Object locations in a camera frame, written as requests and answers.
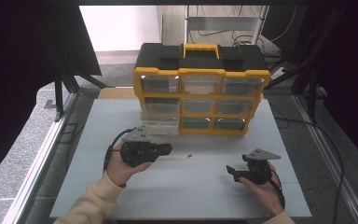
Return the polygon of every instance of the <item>hand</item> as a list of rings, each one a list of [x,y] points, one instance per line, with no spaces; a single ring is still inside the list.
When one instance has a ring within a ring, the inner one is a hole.
[[[124,186],[132,175],[144,171],[152,164],[152,162],[145,162],[137,167],[130,167],[121,159],[121,145],[123,145],[123,142],[113,148],[106,169],[107,175],[117,186]]]
[[[271,170],[275,171],[275,167],[269,162],[268,164]],[[271,179],[278,185],[278,187],[280,187],[278,177],[274,172],[272,172]],[[244,177],[240,177],[240,182],[256,195],[258,201],[264,205],[270,216],[275,217],[283,212],[284,209],[282,208],[278,194],[269,182],[263,185],[256,185]]]

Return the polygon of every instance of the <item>black curtain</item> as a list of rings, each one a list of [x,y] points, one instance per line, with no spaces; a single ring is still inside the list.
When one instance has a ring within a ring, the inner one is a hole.
[[[0,163],[41,87],[62,72],[101,74],[79,7],[35,2],[0,1]]]
[[[358,1],[350,1],[316,64],[324,105],[358,147]]]

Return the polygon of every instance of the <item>black cable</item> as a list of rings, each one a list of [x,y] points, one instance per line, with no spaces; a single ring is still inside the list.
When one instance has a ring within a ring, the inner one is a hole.
[[[110,145],[110,146],[108,147],[108,149],[106,150],[106,153],[105,153],[105,157],[104,157],[104,160],[103,160],[103,171],[105,171],[105,170],[107,169],[107,164],[109,163],[109,159],[110,159],[110,156],[112,155],[112,151],[119,151],[119,150],[113,150],[113,148],[115,147],[115,144],[116,144],[117,140],[118,140],[122,135],[124,135],[125,133],[130,133],[130,132],[132,132],[133,130],[135,130],[135,129],[133,128],[133,129],[124,130],[123,132],[119,133],[118,136],[116,136],[115,140],[113,140],[112,145]]]
[[[193,44],[195,44],[195,42],[193,40],[193,36],[191,35],[191,31],[189,31],[188,34],[190,35],[191,42],[193,42]]]
[[[287,123],[287,125],[285,126],[285,127],[279,127],[278,126],[278,128],[279,129],[287,129],[287,128],[289,128],[289,126],[290,126],[290,122],[289,122],[289,120],[287,120],[287,117],[281,112],[281,111],[279,111],[274,105],[272,105],[272,104],[269,104],[275,111],[277,111],[280,115],[282,115],[282,117],[286,120],[286,123]]]
[[[231,12],[228,14],[228,16],[231,15],[232,13],[234,13],[234,16],[235,16],[235,6],[232,6],[232,10],[231,10]]]
[[[271,185],[273,188],[275,188],[275,191],[277,192],[279,201],[281,202],[281,206],[282,206],[282,208],[284,209],[284,207],[286,206],[286,202],[285,202],[285,199],[284,199],[284,196],[283,196],[282,184],[281,184],[281,180],[280,180],[278,174],[277,174],[275,171],[273,171],[272,169],[270,169],[270,171],[274,172],[274,174],[277,176],[278,182],[279,182],[279,185],[280,185],[280,186],[278,186],[277,183],[275,183],[275,181],[273,181],[271,177],[269,177],[268,175],[266,175],[266,174],[265,174],[262,170],[260,170],[260,168],[258,168],[257,166],[251,166],[251,167],[252,167],[252,169],[257,170],[258,173],[260,173],[261,175],[263,175],[263,176],[267,179],[267,181],[270,183],[270,185]]]
[[[225,33],[225,32],[230,32],[230,31],[216,31],[216,32],[213,32],[213,33],[208,33],[208,34],[201,34],[200,31],[197,31],[199,33],[199,35],[203,35],[203,36],[206,36],[206,35],[217,35],[217,34],[221,34],[221,33]]]
[[[314,123],[307,122],[307,121],[304,121],[304,120],[297,120],[297,119],[285,119],[285,120],[292,121],[292,122],[309,124],[312,127],[315,127],[318,130],[320,130],[324,134],[324,136],[326,136],[327,139],[330,141],[331,145],[333,146],[333,149],[335,150],[335,152],[336,152],[336,154],[338,156],[338,162],[339,162],[339,168],[341,169],[341,174],[340,174],[340,177],[339,177],[339,183],[338,183],[338,187],[337,187],[337,195],[336,195],[335,204],[334,204],[333,224],[336,224],[336,222],[337,222],[337,213],[338,213],[339,195],[341,193],[341,188],[342,188],[342,184],[343,184],[343,180],[344,180],[344,162],[342,161],[341,154],[339,153],[338,148],[337,148],[336,144],[333,142],[333,140],[331,139],[330,135],[323,128],[319,127],[318,125],[316,125]]]
[[[241,15],[242,8],[243,8],[243,6],[241,6],[241,7],[240,7],[240,12],[238,13],[238,16],[240,16],[240,15]]]
[[[249,6],[249,7],[250,7],[251,11],[254,13],[254,16],[255,16],[255,12],[253,11],[252,6]]]
[[[286,32],[289,30],[290,26],[293,23],[293,20],[295,19],[296,16],[296,12],[297,12],[297,6],[295,7],[295,11],[293,12],[293,16],[292,19],[290,20],[289,24],[287,25],[286,29],[283,31],[283,33],[281,35],[279,35],[278,37],[273,38],[272,40],[270,40],[270,42],[274,42],[275,40],[281,38],[283,35],[286,34]]]
[[[232,44],[232,46],[238,46],[238,45],[243,45],[243,44],[252,44],[251,41],[240,41],[238,40],[238,38],[240,37],[253,37],[252,35],[238,35],[237,37],[234,38],[234,33],[235,31],[232,32],[231,34],[231,38],[234,40],[234,43]],[[264,45],[264,40],[261,38],[258,38],[258,40],[260,40],[262,42],[262,44]]]
[[[206,15],[205,14],[205,11],[203,10],[203,6],[201,6],[201,11],[203,12],[204,16]],[[199,15],[199,6],[197,6],[197,16]]]
[[[329,13],[326,13],[323,19],[319,21],[319,23],[315,26],[315,28],[310,32],[307,38],[301,43],[300,45],[296,46],[294,50],[292,50],[287,55],[283,55],[285,58],[290,60],[292,57],[295,62],[301,62],[305,57],[306,54],[309,53],[308,48],[310,47],[312,40],[322,31],[325,25],[328,22]]]

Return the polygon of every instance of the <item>white wall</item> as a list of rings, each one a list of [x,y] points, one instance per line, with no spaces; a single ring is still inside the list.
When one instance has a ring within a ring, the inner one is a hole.
[[[80,7],[95,51],[135,50],[160,42],[156,6]]]

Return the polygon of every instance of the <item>white table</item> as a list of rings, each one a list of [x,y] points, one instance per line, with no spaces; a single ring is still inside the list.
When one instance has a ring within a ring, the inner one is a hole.
[[[88,183],[101,177],[107,147],[120,132],[139,126],[140,111],[138,100],[95,100],[51,217],[64,215]],[[260,103],[244,136],[152,135],[151,142],[172,144],[171,155],[159,157],[147,171],[132,177],[112,218],[266,217],[254,194],[226,170],[226,165],[245,170],[241,155],[257,147],[282,156],[271,162],[280,175],[290,216],[310,217],[267,100]]]

